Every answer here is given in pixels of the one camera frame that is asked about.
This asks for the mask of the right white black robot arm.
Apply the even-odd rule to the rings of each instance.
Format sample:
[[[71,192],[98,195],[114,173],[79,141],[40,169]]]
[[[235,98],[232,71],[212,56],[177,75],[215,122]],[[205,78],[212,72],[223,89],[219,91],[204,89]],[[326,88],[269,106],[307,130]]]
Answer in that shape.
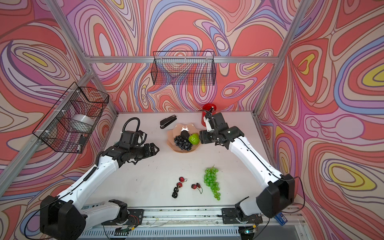
[[[294,202],[296,181],[290,174],[283,175],[269,164],[251,145],[245,134],[236,126],[229,127],[221,113],[205,111],[206,130],[200,131],[202,144],[223,146],[237,156],[256,179],[261,188],[259,195],[246,197],[235,204],[236,217],[262,214],[273,218]]]

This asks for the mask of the dark purple grape bunch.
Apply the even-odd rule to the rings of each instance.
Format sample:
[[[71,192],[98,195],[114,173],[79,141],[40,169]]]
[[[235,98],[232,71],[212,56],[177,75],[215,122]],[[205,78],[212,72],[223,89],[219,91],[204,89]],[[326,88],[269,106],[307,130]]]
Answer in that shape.
[[[174,138],[174,143],[177,147],[179,147],[181,150],[190,151],[192,149],[192,144],[189,142],[189,140],[184,140],[181,136],[176,136]]]

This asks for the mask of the dark blackberry pair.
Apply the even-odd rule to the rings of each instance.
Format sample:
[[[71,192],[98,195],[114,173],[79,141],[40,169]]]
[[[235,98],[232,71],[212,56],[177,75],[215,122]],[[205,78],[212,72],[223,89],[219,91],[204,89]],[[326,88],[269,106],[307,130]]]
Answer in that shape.
[[[172,197],[176,199],[178,197],[179,188],[175,187],[172,193]]]

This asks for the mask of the green fake apple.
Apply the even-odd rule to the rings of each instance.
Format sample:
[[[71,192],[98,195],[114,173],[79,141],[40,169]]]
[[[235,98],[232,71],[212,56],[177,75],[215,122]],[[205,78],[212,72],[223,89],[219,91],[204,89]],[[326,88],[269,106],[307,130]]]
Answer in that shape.
[[[189,142],[192,144],[192,145],[198,145],[200,143],[200,138],[199,138],[199,134],[197,133],[194,133],[194,134],[191,134],[189,136]]]

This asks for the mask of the dark fake avocado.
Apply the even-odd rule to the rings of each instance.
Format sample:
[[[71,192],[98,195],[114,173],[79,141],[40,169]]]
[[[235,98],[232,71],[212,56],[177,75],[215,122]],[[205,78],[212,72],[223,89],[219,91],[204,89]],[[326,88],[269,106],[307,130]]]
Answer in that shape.
[[[181,136],[184,140],[187,140],[187,141],[188,141],[188,140],[189,140],[189,137],[190,137],[190,134],[189,134],[188,131],[183,130],[183,131],[181,131],[180,136]]]

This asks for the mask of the green grape bunch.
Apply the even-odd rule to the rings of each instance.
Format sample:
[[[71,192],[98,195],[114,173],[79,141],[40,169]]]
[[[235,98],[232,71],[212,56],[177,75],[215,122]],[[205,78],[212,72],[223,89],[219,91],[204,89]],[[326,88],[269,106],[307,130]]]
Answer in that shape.
[[[219,170],[212,166],[205,170],[204,183],[212,191],[214,198],[218,201],[221,200],[220,186],[217,179],[217,173]]]

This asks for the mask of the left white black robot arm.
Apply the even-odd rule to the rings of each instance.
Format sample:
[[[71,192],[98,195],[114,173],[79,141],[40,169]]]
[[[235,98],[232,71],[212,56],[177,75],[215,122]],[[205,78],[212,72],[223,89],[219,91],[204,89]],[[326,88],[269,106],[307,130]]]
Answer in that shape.
[[[40,231],[56,240],[76,240],[85,230],[113,221],[124,225],[130,217],[125,202],[112,199],[96,207],[83,207],[97,188],[125,163],[136,165],[155,156],[159,148],[146,143],[142,131],[125,131],[119,142],[97,155],[96,164],[56,197],[47,196],[40,207]]]

